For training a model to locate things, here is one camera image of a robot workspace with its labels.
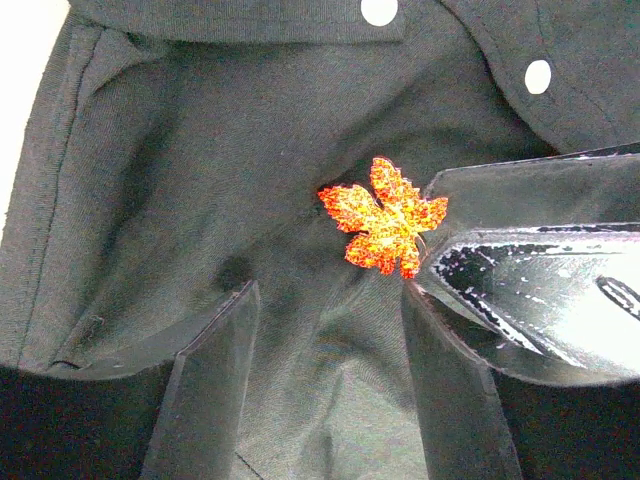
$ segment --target white button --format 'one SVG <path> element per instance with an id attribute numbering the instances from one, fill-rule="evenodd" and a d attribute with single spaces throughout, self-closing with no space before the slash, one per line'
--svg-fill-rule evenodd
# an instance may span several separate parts
<path id="1" fill-rule="evenodd" d="M 362 16 L 371 25 L 383 27 L 398 13 L 398 0 L 362 0 Z"/>
<path id="2" fill-rule="evenodd" d="M 551 83 L 551 67 L 544 60 L 536 60 L 529 65 L 524 75 L 524 83 L 532 95 L 544 93 Z"/>

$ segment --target orange leaf brooch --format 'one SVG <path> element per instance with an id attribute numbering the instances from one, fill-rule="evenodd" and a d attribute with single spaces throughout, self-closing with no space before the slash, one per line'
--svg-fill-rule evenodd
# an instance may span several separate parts
<path id="1" fill-rule="evenodd" d="M 318 196 L 339 230 L 360 232 L 347 246 L 346 260 L 389 275 L 399 257 L 402 276 L 413 278 L 421 261 L 416 241 L 424 246 L 419 234 L 440 225 L 448 199 L 420 198 L 420 189 L 402 178 L 387 158 L 373 159 L 370 178 L 378 202 L 360 185 L 325 188 Z"/>

